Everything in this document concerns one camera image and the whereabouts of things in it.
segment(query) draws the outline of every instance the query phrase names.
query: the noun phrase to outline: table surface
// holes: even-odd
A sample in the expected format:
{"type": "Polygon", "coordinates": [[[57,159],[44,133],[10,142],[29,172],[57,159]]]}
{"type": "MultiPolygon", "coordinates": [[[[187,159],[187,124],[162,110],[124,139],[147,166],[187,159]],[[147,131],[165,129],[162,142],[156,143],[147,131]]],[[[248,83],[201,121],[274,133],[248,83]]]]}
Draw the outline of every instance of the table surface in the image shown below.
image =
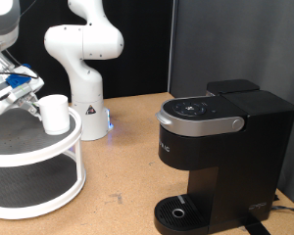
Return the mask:
{"type": "MultiPolygon", "coordinates": [[[[154,208],[166,197],[185,194],[188,171],[158,157],[159,123],[155,113],[169,93],[105,100],[115,126],[100,140],[82,142],[86,183],[64,207],[22,220],[0,219],[0,234],[159,234],[154,208]]],[[[294,208],[281,192],[273,204],[294,208]]],[[[273,211],[263,225],[271,234],[294,235],[294,212],[273,211]]],[[[222,235],[248,235],[235,228],[222,235]]]]}

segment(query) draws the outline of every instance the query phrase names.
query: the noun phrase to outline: robotic arm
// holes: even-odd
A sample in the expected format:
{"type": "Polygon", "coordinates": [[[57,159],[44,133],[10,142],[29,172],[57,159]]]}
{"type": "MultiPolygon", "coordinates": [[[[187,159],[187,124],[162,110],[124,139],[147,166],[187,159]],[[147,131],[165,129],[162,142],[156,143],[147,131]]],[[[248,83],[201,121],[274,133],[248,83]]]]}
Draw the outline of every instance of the robotic arm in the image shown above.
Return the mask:
{"type": "Polygon", "coordinates": [[[109,130],[100,73],[83,60],[108,60],[123,50],[123,36],[107,19],[102,0],[69,0],[69,8],[87,25],[59,25],[45,34],[47,52],[69,75],[73,108],[81,116],[82,140],[95,140],[109,130]]]}
{"type": "Polygon", "coordinates": [[[0,0],[0,115],[11,108],[21,108],[39,117],[32,105],[34,94],[44,84],[27,66],[15,67],[2,53],[12,46],[19,35],[19,0],[0,0]]]}

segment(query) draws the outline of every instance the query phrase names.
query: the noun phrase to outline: white round table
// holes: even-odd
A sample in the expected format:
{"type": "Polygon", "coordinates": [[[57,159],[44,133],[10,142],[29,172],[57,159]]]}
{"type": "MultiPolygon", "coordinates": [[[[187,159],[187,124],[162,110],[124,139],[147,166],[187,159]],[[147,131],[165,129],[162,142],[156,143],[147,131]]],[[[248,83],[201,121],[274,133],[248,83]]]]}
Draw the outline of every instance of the white round table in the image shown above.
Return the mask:
{"type": "Polygon", "coordinates": [[[0,116],[0,218],[39,216],[68,203],[86,179],[81,157],[81,118],[69,108],[71,128],[44,132],[37,117],[21,109],[0,116]]]}

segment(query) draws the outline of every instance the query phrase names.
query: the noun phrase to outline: coffee maker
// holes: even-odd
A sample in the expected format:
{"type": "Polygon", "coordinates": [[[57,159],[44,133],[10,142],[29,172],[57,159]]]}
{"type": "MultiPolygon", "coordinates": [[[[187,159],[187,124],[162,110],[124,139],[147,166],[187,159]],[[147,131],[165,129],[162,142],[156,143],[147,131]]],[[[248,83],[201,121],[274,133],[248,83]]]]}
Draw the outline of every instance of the coffee maker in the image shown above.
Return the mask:
{"type": "Polygon", "coordinates": [[[166,101],[159,157],[189,170],[187,193],[155,207],[164,235],[204,235],[270,215],[294,106],[247,80],[208,83],[207,95],[166,101]]]}

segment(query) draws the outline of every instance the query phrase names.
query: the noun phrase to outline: coffee maker drip tray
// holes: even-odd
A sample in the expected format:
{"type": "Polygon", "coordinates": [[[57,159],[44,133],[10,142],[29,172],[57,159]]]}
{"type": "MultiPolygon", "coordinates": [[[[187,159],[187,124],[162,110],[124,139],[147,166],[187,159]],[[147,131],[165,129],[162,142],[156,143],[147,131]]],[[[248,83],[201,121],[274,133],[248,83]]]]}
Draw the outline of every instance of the coffee maker drip tray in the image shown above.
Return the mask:
{"type": "Polygon", "coordinates": [[[186,195],[163,199],[155,207],[155,225],[162,234],[207,234],[208,222],[186,195]]]}

